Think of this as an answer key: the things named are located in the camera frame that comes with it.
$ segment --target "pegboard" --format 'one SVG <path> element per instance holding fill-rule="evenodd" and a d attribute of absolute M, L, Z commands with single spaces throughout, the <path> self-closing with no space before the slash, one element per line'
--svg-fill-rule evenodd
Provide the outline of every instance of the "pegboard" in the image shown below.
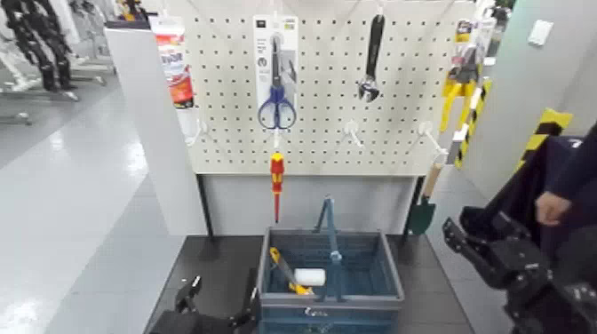
<path fill-rule="evenodd" d="M 171 0 L 185 19 L 195 112 L 207 133 L 189 148 L 194 171 L 268 174 L 275 151 L 260 127 L 255 96 L 252 16 L 298 17 L 298 119 L 282 133 L 286 173 L 294 175 L 402 175 L 428 172 L 434 149 L 418 136 L 423 121 L 442 112 L 442 86 L 459 19 L 472 17 L 468 1 L 384 1 L 386 26 L 377 81 L 380 96 L 359 100 L 370 22 L 378 2 L 347 0 Z M 343 132 L 359 125 L 358 147 Z"/>

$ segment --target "tape roll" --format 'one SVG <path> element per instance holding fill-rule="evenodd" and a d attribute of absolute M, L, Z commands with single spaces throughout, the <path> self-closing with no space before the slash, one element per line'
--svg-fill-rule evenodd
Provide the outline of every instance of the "tape roll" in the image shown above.
<path fill-rule="evenodd" d="M 304 286 L 323 286 L 325 284 L 325 270 L 311 268 L 297 268 L 294 270 L 297 283 Z"/>

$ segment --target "screwdriver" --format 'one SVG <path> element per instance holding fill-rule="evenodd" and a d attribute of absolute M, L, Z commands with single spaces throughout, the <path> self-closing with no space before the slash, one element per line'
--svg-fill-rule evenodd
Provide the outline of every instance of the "screwdriver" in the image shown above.
<path fill-rule="evenodd" d="M 284 155 L 272 154 L 270 171 L 272 173 L 272 193 L 274 193 L 275 223 L 280 220 L 280 193 L 282 192 L 282 175 L 284 174 Z"/>

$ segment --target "yellow and black hazard tape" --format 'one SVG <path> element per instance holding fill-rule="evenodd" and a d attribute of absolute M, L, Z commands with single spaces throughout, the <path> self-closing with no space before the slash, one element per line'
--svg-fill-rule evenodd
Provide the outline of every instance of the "yellow and black hazard tape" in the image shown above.
<path fill-rule="evenodd" d="M 477 128 L 477 121 L 479 120 L 479 116 L 481 116 L 481 113 L 483 112 L 483 108 L 485 107 L 485 99 L 487 97 L 488 91 L 490 91 L 490 88 L 491 88 L 491 81 L 486 80 L 483 83 L 482 90 L 481 90 L 481 96 L 479 97 L 477 106 L 475 107 L 475 109 L 471 110 L 471 118 L 468 121 L 468 131 L 466 132 L 465 140 L 463 140 L 462 143 L 460 144 L 460 148 L 458 149 L 458 154 L 456 155 L 456 160 L 454 161 L 454 164 L 456 165 L 456 168 L 458 168 L 458 169 L 462 168 L 462 162 L 465 158 L 466 151 L 468 151 L 468 146 L 470 144 L 471 137 L 474 135 L 474 131 Z"/>
<path fill-rule="evenodd" d="M 539 119 L 539 125 L 535 133 L 530 136 L 529 142 L 522 154 L 521 160 L 516 164 L 514 172 L 517 172 L 531 155 L 537 150 L 548 136 L 559 136 L 560 133 L 568 127 L 573 115 L 559 113 L 553 109 L 547 108 Z"/>

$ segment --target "black stand leg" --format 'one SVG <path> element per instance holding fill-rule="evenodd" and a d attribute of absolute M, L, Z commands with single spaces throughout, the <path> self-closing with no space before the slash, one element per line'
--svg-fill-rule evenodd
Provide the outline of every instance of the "black stand leg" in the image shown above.
<path fill-rule="evenodd" d="M 409 214 L 406 216 L 406 224 L 404 225 L 404 230 L 402 231 L 402 238 L 400 239 L 402 245 L 406 243 L 406 239 L 409 237 L 410 221 L 412 220 L 412 209 L 417 205 L 418 198 L 421 195 L 421 188 L 423 187 L 423 182 L 425 182 L 425 177 L 419 176 L 417 178 L 417 184 L 415 185 L 415 193 L 412 195 L 412 200 L 410 200 Z"/>
<path fill-rule="evenodd" d="M 199 195 L 201 196 L 201 205 L 203 206 L 203 217 L 207 227 L 207 235 L 210 240 L 214 240 L 213 227 L 211 225 L 210 205 L 207 203 L 207 193 L 205 192 L 205 183 L 202 174 L 197 174 L 197 186 L 199 186 Z"/>

